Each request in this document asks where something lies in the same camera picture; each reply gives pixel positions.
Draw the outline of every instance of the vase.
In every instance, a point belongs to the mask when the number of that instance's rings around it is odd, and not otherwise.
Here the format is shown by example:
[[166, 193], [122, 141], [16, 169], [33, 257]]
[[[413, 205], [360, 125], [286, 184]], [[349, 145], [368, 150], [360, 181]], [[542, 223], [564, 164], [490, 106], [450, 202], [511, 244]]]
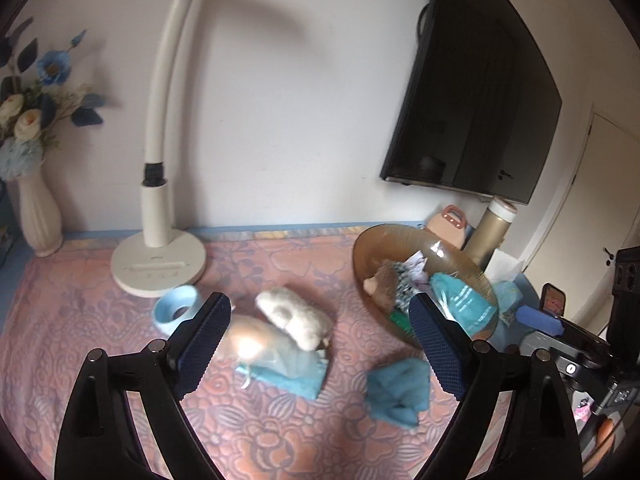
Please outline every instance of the vase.
[[22, 234], [36, 256], [55, 253], [62, 245], [60, 209], [42, 177], [42, 168], [18, 177]]

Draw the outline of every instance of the brown bowl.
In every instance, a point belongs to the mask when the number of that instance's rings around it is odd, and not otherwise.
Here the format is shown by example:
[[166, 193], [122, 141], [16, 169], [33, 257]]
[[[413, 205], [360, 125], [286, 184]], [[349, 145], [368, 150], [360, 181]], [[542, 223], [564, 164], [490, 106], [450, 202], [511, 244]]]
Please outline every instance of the brown bowl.
[[[420, 344], [413, 335], [405, 333], [386, 318], [386, 315], [373, 303], [369, 294], [364, 291], [362, 282], [371, 278], [384, 260], [404, 262], [416, 251], [422, 251], [422, 254], [427, 257], [424, 270], [428, 275], [444, 272], [456, 276], [485, 298], [489, 304], [498, 306], [494, 290], [484, 272], [458, 248], [424, 229], [401, 224], [376, 225], [362, 232], [353, 246], [353, 273], [356, 288], [365, 307], [388, 332], [420, 348]], [[474, 334], [471, 339], [489, 339], [497, 326], [498, 312], [496, 311], [487, 327]]]

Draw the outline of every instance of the white desk lamp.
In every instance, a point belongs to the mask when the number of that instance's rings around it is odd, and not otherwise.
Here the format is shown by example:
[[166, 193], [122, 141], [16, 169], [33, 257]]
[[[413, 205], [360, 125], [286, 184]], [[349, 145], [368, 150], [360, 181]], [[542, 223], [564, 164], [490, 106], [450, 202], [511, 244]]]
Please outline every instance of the white desk lamp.
[[206, 265], [202, 242], [171, 227], [168, 184], [164, 178], [164, 128], [169, 85], [191, 1], [173, 0], [151, 76], [141, 189], [142, 232], [123, 240], [111, 257], [111, 273], [118, 285], [142, 298], [158, 298], [175, 286], [195, 282]]

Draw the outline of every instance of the white wall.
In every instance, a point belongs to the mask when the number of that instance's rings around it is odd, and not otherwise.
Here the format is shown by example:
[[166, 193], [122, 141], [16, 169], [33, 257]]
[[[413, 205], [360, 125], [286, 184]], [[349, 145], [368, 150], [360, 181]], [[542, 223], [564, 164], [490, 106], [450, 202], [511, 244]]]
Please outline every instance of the white wall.
[[[74, 82], [112, 99], [106, 124], [61, 128], [46, 164], [68, 230], [140, 227], [142, 129], [170, 0], [30, 0], [23, 41], [62, 46], [82, 28]], [[196, 0], [178, 54], [168, 173], [180, 226], [421, 219], [478, 199], [378, 174], [415, 57], [427, 0]], [[505, 241], [532, 251], [561, 203], [593, 96], [634, 129], [638, 50], [607, 0], [511, 0], [562, 96], [558, 131], [529, 206]]]

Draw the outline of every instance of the television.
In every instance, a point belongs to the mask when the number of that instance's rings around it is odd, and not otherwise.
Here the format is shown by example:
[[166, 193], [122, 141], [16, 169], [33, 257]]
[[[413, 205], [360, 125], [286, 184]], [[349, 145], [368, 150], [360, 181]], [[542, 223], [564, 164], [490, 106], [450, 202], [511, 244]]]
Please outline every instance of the television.
[[509, 0], [430, 0], [423, 23], [380, 177], [529, 203], [561, 107], [529, 29]]

